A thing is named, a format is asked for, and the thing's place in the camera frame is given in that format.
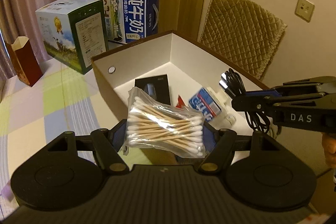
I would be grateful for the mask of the person's right hand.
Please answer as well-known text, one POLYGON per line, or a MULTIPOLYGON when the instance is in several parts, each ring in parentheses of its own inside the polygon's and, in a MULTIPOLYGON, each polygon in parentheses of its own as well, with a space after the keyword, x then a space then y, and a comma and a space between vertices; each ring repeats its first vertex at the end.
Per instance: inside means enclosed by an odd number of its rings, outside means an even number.
POLYGON ((322 146, 326 164, 335 169, 336 167, 336 140, 326 133, 322 134, 322 146))

